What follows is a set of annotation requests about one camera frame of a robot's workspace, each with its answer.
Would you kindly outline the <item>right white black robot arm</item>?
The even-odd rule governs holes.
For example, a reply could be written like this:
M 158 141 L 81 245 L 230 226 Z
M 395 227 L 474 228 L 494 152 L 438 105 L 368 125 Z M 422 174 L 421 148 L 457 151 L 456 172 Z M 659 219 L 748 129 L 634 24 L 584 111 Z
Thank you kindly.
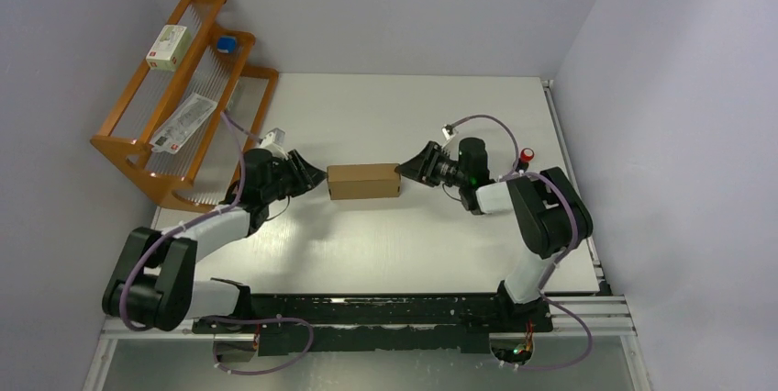
M 560 167 L 523 170 L 503 181 L 491 177 L 485 142 L 468 137 L 452 158 L 436 141 L 395 167 L 405 179 L 429 187 L 458 189 L 463 208 L 474 215 L 509 213 L 520 235 L 519 261 L 498 286 L 495 319 L 518 330 L 530 317 L 528 304 L 544 299 L 545 287 L 561 261 L 593 235 L 588 208 Z

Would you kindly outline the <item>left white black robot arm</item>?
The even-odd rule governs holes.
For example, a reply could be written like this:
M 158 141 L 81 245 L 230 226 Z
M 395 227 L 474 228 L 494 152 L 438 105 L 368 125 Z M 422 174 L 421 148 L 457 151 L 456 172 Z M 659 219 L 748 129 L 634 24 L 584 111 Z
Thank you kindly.
M 102 297 L 104 313 L 132 331 L 171 331 L 185 320 L 211 317 L 230 331 L 245 330 L 254 318 L 250 288 L 223 278 L 198 281 L 197 263 L 257 232 L 273 202 L 304 195 L 326 178 L 297 151 L 245 152 L 238 180 L 208 212 L 174 227 L 129 233 Z

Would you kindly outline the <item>brown cardboard box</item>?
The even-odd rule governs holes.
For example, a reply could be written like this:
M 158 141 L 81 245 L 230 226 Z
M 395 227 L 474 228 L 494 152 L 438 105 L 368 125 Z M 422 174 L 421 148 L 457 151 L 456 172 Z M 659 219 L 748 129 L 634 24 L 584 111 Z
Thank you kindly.
M 327 168 L 331 200 L 362 200 L 399 197 L 401 175 L 397 163 L 341 164 Z

